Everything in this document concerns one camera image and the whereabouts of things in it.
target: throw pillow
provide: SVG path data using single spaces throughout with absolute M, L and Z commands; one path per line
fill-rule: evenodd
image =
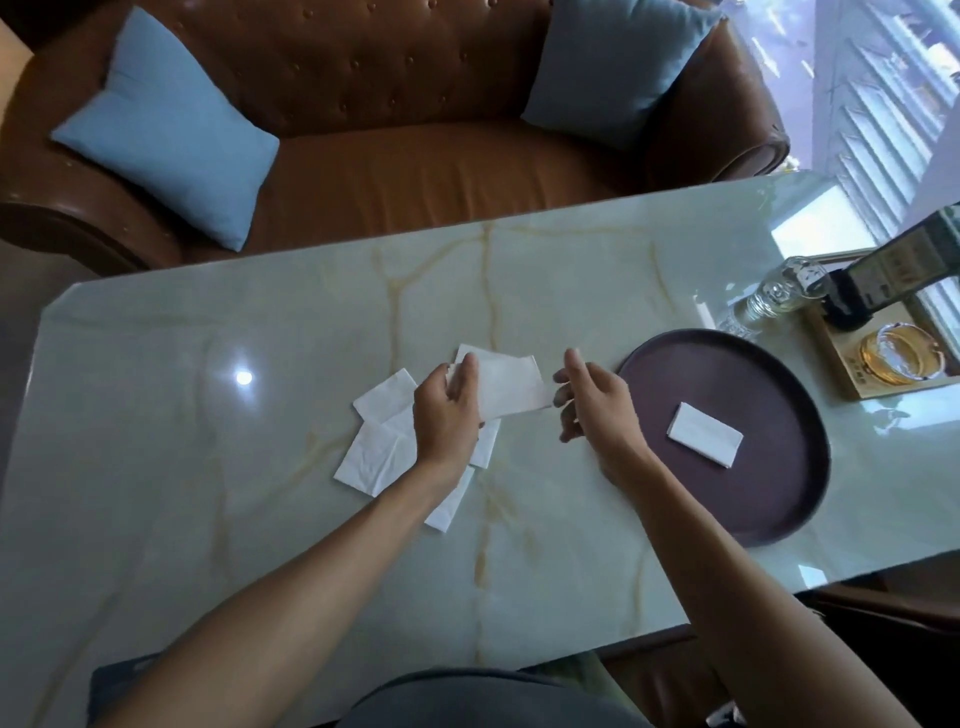
M 143 187 L 232 251 L 247 240 L 279 146 L 140 8 L 117 37 L 104 90 L 51 138 Z
M 523 120 L 629 149 L 721 17 L 681 0 L 555 0 Z

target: right arm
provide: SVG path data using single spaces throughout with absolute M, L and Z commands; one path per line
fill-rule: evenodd
M 711 664 L 751 726 L 919 728 L 860 659 L 771 578 L 647 446 L 627 384 L 567 350 L 561 440 L 586 435 L 632 503 Z

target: glass ashtray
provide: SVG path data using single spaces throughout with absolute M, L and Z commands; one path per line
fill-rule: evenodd
M 860 358 L 870 374 L 895 385 L 933 379 L 947 364 L 936 339 L 905 322 L 887 324 L 864 336 Z

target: dark brown serving tray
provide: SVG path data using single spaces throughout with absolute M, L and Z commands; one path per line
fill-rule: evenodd
M 619 373 L 650 447 L 740 544 L 779 541 L 816 511 L 829 480 L 827 431 L 772 354 L 722 331 L 682 328 L 640 345 Z M 682 401 L 743 433 L 731 468 L 667 438 Z

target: left arm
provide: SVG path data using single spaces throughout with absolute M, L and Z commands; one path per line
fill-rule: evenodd
M 300 556 L 232 596 L 177 640 L 97 728 L 265 728 L 309 684 L 430 512 L 456 486 L 479 431 L 477 362 L 446 391 L 417 391 L 418 460 Z

